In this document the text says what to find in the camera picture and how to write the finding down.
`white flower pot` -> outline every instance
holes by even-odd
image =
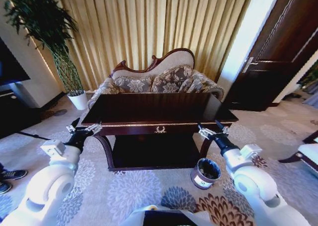
[[[85,92],[78,96],[68,97],[78,110],[84,110],[87,108],[87,97]]]

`shoe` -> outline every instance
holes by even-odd
[[[0,182],[0,194],[4,194],[8,192],[12,188],[12,185],[8,182],[1,181]]]
[[[3,180],[17,180],[25,177],[27,175],[28,171],[27,170],[13,170],[13,171],[8,171],[5,170],[1,173],[2,179]]]

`dark wood table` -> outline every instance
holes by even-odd
[[[83,122],[101,122],[95,136],[103,145],[110,171],[192,168],[206,157],[211,141],[200,152],[193,141],[197,123],[220,131],[238,118],[210,93],[103,94]],[[112,149],[108,135],[115,135]]]

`patterned carpet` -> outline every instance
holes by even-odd
[[[86,113],[75,110],[67,97],[63,97],[43,114],[41,123],[25,132],[65,142],[69,138],[65,126]],[[281,164],[277,161],[293,154],[302,144],[301,140],[318,129],[318,110],[292,99],[264,112],[233,113],[239,121],[230,128],[230,140],[240,147],[257,143],[263,148],[254,164],[270,173],[285,200],[311,225],[318,226],[318,179],[302,162]],[[198,134],[194,140],[198,146],[203,142]],[[1,218],[18,205],[31,177],[47,166],[49,157],[40,149],[43,142],[18,134],[0,140],[0,162],[8,169],[29,170],[25,178],[12,181],[12,190],[0,195]],[[235,190],[219,152],[212,144],[208,157],[221,166],[222,177],[204,191],[192,184],[191,169],[109,172],[101,144],[90,137],[80,156],[75,187],[59,210],[58,225],[116,226],[133,210],[150,204],[192,212],[206,210],[216,225],[255,225],[254,212]]]

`lower shelf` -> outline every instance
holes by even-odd
[[[116,136],[116,170],[193,168],[200,158],[192,134]]]

